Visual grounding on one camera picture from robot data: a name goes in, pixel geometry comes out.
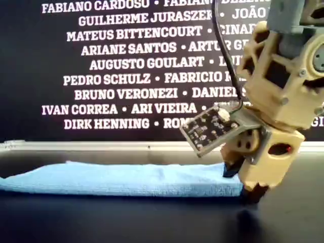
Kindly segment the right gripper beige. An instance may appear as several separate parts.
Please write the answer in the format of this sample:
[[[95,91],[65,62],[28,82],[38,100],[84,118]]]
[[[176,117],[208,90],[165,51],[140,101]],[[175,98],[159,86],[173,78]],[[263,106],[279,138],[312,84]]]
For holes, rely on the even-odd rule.
[[[305,137],[298,131],[268,128],[246,130],[226,142],[220,152],[224,178],[238,173],[243,184],[240,198],[244,204],[258,204],[271,188],[278,186],[295,160]]]

